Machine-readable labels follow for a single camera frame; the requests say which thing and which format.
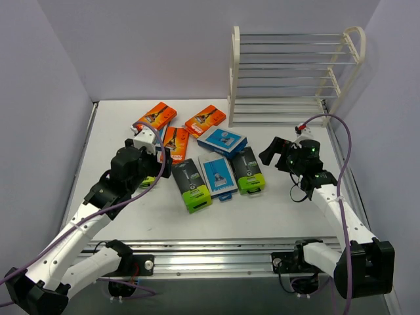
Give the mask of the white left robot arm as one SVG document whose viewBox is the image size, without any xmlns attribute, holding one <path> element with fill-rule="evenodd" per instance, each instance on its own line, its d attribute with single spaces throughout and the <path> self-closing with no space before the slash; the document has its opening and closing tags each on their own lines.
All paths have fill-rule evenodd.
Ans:
<svg viewBox="0 0 420 315">
<path fill-rule="evenodd" d="M 106 242 L 94 255 L 75 264 L 85 246 L 121 210 L 147 177 L 171 175 L 171 154 L 160 156 L 126 140 L 99 181 L 91 187 L 69 223 L 34 261 L 11 268 L 3 279 L 10 298 L 27 314 L 61 314 L 69 300 L 107 274 L 125 275 L 134 267 L 133 251 L 122 241 Z"/>
</svg>

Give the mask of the blue white Harry's razor box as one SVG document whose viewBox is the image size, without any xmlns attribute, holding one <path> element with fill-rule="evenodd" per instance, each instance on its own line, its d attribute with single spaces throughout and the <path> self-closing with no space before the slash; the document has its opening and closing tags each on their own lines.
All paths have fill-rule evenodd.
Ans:
<svg viewBox="0 0 420 315">
<path fill-rule="evenodd" d="M 215 152 L 198 156 L 199 166 L 212 199 L 227 201 L 238 191 L 228 160 Z"/>
</svg>

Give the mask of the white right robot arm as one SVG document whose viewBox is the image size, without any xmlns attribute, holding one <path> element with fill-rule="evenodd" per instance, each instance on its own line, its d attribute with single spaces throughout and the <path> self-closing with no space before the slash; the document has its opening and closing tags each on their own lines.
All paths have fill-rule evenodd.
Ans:
<svg viewBox="0 0 420 315">
<path fill-rule="evenodd" d="M 390 293 L 393 287 L 395 251 L 389 241 L 379 240 L 358 218 L 341 194 L 334 175 L 324 169 L 320 143 L 313 139 L 291 142 L 274 137 L 259 154 L 269 165 L 275 154 L 277 170 L 297 179 L 297 186 L 332 227 L 340 250 L 322 240 L 307 239 L 295 244 L 292 265 L 301 271 L 314 268 L 328 274 L 343 298 Z"/>
</svg>

